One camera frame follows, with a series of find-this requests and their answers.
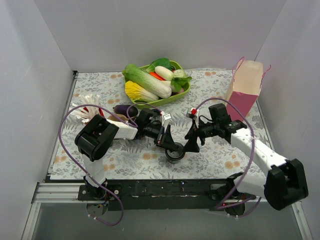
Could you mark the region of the black coffee cup lid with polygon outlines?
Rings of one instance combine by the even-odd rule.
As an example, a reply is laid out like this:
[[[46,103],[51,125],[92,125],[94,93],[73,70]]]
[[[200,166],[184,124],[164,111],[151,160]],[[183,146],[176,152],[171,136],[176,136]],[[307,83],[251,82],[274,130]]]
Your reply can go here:
[[[170,149],[165,150],[165,155],[166,155],[167,159],[172,163],[176,163],[176,162],[180,161],[181,159],[184,158],[184,156],[186,154],[183,151],[184,146],[181,143],[175,142],[175,146],[176,146],[176,150],[170,150]]]

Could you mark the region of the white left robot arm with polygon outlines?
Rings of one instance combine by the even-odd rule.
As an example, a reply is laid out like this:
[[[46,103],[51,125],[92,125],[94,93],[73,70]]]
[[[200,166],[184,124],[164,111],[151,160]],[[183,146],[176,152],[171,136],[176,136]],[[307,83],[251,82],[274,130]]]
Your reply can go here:
[[[165,149],[165,155],[170,161],[181,160],[185,155],[184,146],[173,140],[171,126],[168,124],[170,119],[170,114],[144,108],[135,118],[137,127],[132,127],[120,121],[106,119],[99,114],[95,115],[74,141],[87,170],[84,182],[89,194],[95,200],[101,200],[106,196],[106,187],[103,185],[106,178],[101,158],[112,146],[114,139],[135,140],[146,136],[153,139],[156,146]]]

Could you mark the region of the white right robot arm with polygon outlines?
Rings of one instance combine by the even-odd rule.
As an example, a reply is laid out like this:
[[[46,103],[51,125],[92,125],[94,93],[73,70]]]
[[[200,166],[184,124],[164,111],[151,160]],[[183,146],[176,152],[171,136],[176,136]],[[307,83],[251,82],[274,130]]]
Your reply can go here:
[[[264,174],[259,178],[245,172],[235,173],[216,189],[216,194],[224,195],[225,199],[254,195],[266,199],[278,211],[309,195],[304,166],[298,159],[289,160],[255,139],[249,126],[240,120],[233,121],[222,103],[210,106],[209,112],[208,122],[200,120],[195,108],[187,112],[192,125],[185,135],[184,152],[198,153],[197,141],[203,145],[206,138],[218,136],[248,156]]]

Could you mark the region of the dark paper coffee cup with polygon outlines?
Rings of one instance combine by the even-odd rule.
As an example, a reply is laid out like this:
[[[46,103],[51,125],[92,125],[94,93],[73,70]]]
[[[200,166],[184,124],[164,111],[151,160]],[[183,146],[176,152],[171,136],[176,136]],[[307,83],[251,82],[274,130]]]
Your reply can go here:
[[[182,158],[170,158],[170,157],[168,157],[167,159],[168,159],[168,162],[171,164],[177,164],[182,160]]]

